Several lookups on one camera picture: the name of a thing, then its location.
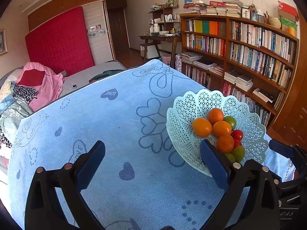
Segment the green tomato in basket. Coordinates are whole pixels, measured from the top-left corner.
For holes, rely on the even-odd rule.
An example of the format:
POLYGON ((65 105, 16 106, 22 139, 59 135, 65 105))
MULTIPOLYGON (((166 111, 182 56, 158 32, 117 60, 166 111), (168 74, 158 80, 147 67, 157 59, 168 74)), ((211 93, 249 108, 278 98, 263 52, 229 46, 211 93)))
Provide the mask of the green tomato in basket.
POLYGON ((228 124, 230 124, 232 130, 235 129, 237 122, 236 122, 234 117, 232 117, 232 116, 225 116, 224 117, 224 121, 227 122, 228 124))

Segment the red cherry tomato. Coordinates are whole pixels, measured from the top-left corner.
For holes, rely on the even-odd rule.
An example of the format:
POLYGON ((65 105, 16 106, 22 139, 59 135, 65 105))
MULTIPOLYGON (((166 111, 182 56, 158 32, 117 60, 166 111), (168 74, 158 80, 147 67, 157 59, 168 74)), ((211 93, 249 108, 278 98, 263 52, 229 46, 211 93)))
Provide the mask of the red cherry tomato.
POLYGON ((243 132, 239 129, 235 129, 232 132, 232 137, 233 137, 234 140, 241 141, 243 139, 243 132))
POLYGON ((242 143, 240 140, 235 139, 234 140, 234 148, 238 147, 238 146, 242 146, 242 143))

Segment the top orange mandarin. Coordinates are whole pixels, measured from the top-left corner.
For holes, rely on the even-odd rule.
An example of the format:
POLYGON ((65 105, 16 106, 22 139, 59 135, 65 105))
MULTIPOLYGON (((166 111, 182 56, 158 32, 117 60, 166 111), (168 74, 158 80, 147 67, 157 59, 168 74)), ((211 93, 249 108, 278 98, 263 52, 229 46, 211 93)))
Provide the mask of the top orange mandarin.
POLYGON ((224 113, 220 108, 213 108, 208 112, 208 121, 211 125, 214 125, 216 122, 223 121, 224 113))

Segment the lower orange mandarin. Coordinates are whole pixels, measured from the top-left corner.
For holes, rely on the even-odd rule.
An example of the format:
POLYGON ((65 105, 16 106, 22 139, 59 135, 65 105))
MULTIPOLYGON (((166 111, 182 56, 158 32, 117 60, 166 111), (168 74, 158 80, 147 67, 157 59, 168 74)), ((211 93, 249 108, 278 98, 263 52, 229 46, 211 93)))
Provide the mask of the lower orange mandarin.
POLYGON ((218 138, 216 149, 220 153, 231 153, 234 149, 234 139, 231 135, 223 135, 218 138))

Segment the white lattice fruit basket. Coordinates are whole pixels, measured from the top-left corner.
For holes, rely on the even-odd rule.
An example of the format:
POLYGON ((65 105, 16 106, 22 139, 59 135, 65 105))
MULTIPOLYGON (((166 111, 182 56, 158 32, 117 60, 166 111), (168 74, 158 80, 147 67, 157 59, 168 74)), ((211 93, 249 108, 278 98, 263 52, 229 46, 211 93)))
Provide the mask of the white lattice fruit basket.
POLYGON ((265 160, 268 141, 266 128, 258 114, 234 96, 223 96, 219 91, 188 91, 174 100, 167 110, 166 129, 177 153, 197 171, 210 176, 200 156, 200 143, 208 140, 219 151, 236 148, 236 136, 241 136, 245 150, 241 163, 253 159, 265 160))

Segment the small wooden desk shelf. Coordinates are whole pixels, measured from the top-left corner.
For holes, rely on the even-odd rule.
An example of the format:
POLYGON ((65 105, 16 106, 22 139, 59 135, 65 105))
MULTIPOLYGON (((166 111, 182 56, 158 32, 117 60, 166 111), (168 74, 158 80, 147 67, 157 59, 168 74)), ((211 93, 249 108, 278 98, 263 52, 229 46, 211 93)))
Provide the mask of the small wooden desk shelf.
POLYGON ((152 5, 149 12, 152 16, 149 23, 152 31, 155 25, 159 26, 160 31, 171 31, 176 28, 180 22, 180 16, 174 10, 178 8, 178 0, 168 0, 164 4, 155 3, 152 5))

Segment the dark wooden door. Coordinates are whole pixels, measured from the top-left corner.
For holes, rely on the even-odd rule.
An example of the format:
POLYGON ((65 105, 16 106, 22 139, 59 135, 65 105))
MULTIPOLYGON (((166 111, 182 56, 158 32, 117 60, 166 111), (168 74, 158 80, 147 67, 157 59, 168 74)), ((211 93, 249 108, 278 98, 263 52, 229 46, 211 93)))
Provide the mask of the dark wooden door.
POLYGON ((107 0, 106 4, 112 43, 117 56, 130 48, 124 14, 127 0, 107 0))

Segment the yellow-green tomato in basket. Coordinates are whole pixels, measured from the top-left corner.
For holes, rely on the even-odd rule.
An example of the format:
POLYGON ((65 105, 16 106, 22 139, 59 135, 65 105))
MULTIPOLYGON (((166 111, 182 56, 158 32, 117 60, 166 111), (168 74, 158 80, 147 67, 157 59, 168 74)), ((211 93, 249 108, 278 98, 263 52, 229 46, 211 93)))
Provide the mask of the yellow-green tomato in basket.
POLYGON ((236 162, 236 158, 235 158, 235 156, 232 153, 225 153, 224 155, 229 159, 229 161, 231 163, 235 163, 236 162))

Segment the wooden bookshelf with books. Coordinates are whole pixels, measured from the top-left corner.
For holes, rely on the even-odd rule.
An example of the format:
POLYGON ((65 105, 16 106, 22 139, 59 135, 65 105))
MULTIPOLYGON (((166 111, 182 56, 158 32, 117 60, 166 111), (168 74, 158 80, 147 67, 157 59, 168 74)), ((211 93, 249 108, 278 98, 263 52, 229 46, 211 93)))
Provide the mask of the wooden bookshelf with books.
POLYGON ((184 73, 210 90, 232 94, 272 126, 295 75, 296 34, 238 1, 186 4, 181 28, 184 73))

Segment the pile of clothes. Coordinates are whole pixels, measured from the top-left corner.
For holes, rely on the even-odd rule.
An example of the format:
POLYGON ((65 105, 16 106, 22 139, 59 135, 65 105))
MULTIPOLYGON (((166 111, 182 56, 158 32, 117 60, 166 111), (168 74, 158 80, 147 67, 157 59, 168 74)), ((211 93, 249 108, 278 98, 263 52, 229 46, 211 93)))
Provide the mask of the pile of clothes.
POLYGON ((33 113, 29 103, 37 94, 35 88, 17 85, 15 81, 1 87, 1 156, 8 157, 6 152, 14 143, 21 120, 33 113))

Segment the green tomato with stem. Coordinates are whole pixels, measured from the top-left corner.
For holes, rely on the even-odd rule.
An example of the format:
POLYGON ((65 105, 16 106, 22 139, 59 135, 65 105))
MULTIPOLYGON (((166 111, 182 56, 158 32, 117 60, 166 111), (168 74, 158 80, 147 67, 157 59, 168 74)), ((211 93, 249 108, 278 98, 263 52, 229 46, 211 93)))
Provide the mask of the green tomato with stem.
POLYGON ((232 155, 237 162, 241 162, 245 157, 245 148, 242 145, 235 147, 232 151, 232 155))

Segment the orange tomato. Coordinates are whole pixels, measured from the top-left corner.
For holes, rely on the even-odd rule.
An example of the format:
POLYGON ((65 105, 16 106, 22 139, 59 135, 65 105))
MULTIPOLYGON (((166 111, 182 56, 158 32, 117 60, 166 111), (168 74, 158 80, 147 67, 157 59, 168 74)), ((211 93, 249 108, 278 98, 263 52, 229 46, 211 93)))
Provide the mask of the orange tomato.
POLYGON ((207 119, 202 117, 193 120, 192 128, 194 133, 200 138, 206 138, 211 134, 212 131, 211 123, 207 119))

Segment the red upright mattress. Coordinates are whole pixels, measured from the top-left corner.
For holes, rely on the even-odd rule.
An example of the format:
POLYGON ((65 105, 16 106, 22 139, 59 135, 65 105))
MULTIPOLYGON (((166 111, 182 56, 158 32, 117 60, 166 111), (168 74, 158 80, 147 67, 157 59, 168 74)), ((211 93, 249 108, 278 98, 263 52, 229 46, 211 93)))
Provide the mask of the red upright mattress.
POLYGON ((26 37, 30 61, 67 76, 95 65, 82 7, 68 10, 31 31, 26 37))

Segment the light blue towel cloth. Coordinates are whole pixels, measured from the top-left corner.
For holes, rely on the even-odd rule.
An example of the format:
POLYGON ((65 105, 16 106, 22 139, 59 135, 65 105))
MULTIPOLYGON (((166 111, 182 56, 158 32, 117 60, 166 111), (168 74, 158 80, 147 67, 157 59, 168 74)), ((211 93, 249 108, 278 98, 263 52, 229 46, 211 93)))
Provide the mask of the light blue towel cloth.
POLYGON ((36 170, 74 163, 97 141, 100 165, 81 195, 106 229, 200 229, 223 197, 199 156, 192 121, 213 108, 244 133, 245 158, 283 181, 294 178, 288 158, 268 148, 268 113, 235 94, 208 91, 152 60, 79 88, 23 119, 8 168, 12 218, 25 227, 36 170))

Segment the orange mandarin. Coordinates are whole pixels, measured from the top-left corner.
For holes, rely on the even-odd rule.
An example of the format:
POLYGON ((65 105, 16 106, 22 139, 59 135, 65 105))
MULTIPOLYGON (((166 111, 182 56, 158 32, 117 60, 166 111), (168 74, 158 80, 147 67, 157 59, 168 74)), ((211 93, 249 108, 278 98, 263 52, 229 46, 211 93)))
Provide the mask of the orange mandarin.
POLYGON ((223 121, 224 113, 220 108, 213 108, 208 112, 208 121, 211 125, 214 125, 216 122, 223 121))
POLYGON ((218 138, 216 149, 220 153, 231 153, 234 149, 234 139, 231 135, 223 135, 218 138))
POLYGON ((212 133, 219 138, 223 135, 230 135, 232 133, 232 128, 227 122, 219 121, 213 125, 212 133))

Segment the pink blanket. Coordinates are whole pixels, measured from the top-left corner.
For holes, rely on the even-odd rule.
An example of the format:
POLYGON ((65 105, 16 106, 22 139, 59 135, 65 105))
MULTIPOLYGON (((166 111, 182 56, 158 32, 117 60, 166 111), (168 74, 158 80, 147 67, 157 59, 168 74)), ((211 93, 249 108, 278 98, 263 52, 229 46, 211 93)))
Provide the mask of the pink blanket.
POLYGON ((26 63, 26 65, 23 67, 23 73, 24 71, 31 69, 45 72, 42 85, 33 87, 36 91, 38 91, 38 94, 36 95, 36 98, 29 103, 29 107, 35 112, 59 98, 59 95, 62 92, 62 85, 64 84, 64 77, 61 73, 56 74, 52 69, 41 65, 38 62, 26 63))

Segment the wooden desk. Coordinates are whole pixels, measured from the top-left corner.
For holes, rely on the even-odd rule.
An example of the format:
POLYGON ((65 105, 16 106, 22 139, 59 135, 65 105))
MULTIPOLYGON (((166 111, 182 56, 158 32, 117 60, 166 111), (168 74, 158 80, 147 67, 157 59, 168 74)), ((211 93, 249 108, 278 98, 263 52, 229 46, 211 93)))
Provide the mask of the wooden desk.
POLYGON ((143 61, 147 60, 147 48, 148 48, 148 42, 151 40, 155 46, 155 49, 158 53, 158 57, 161 57, 160 53, 169 53, 171 55, 171 63, 170 67, 175 69, 175 60, 176 60, 176 49, 177 44, 181 42, 180 36, 153 36, 153 35, 142 35, 139 36, 140 39, 144 40, 144 56, 142 57, 143 61), (160 42, 167 42, 172 44, 171 51, 163 50, 158 48, 158 43, 160 42))

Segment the framed wedding photo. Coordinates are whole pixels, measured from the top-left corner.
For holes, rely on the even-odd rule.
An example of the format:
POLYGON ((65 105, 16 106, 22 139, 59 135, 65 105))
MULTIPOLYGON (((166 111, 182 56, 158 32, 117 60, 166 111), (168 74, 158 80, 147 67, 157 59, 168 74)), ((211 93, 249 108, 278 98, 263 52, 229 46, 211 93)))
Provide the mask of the framed wedding photo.
POLYGON ((0 55, 3 55, 7 52, 7 43, 6 43, 6 32, 4 29, 0 30, 0 55))

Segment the middle orange mandarin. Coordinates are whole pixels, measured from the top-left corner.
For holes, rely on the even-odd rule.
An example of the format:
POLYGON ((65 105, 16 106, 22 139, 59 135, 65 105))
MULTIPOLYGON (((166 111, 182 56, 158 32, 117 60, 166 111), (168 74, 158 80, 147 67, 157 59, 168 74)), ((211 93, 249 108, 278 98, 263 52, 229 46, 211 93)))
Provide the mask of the middle orange mandarin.
POLYGON ((219 138, 223 135, 230 135, 232 133, 232 128, 227 122, 219 121, 213 125, 212 133, 219 138))

